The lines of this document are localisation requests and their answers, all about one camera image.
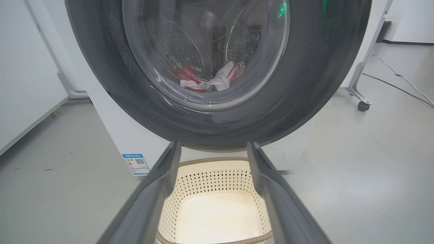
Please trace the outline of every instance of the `floor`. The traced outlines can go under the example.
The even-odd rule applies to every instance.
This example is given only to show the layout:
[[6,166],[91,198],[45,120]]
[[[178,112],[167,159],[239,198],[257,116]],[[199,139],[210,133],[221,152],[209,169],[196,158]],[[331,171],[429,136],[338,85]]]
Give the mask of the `floor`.
[[[372,58],[365,73],[399,82]],[[429,58],[415,57],[418,69]],[[404,76],[428,93],[424,72]],[[282,174],[334,244],[432,243],[434,109],[367,76],[359,90],[370,109],[338,90]],[[141,179],[91,104],[61,107],[0,157],[0,243],[95,243]]]

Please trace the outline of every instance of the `white cabinet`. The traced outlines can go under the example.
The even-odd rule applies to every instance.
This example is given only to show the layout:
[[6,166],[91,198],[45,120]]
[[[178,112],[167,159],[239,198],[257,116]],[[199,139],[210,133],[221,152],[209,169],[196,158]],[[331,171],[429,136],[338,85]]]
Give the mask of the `white cabinet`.
[[0,1],[0,155],[68,99],[22,0]]

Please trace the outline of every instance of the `white washing machine body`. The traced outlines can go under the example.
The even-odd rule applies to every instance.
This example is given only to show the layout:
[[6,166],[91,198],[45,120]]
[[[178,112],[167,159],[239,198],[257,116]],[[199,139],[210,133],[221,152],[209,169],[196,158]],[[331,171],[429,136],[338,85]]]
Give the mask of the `white washing machine body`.
[[[77,89],[87,91],[96,111],[122,155],[142,155],[146,165],[151,168],[165,150],[169,141],[154,134],[125,112],[101,85],[80,46],[69,21],[64,0],[29,0],[39,28],[44,32],[53,53],[58,59],[67,79]],[[301,154],[311,133],[316,116],[291,134],[263,146],[263,149],[277,170],[292,170],[297,167]],[[200,158],[243,156],[246,151],[205,152],[182,148],[181,161]],[[134,171],[135,175],[145,171]]]

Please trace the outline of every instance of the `laundry basket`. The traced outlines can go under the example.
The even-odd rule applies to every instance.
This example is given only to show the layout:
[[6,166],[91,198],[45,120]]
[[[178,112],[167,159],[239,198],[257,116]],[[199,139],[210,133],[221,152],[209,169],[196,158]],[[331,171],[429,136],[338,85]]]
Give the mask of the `laundry basket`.
[[171,243],[263,243],[272,237],[265,201],[253,186],[244,157],[180,164],[166,199],[157,240]]

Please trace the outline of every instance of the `washing machine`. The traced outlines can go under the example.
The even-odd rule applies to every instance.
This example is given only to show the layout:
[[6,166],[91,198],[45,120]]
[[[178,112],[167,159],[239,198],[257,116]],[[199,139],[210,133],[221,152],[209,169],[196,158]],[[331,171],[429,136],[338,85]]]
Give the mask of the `washing machine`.
[[294,169],[347,76],[370,1],[44,0],[68,65],[126,165],[246,156]]

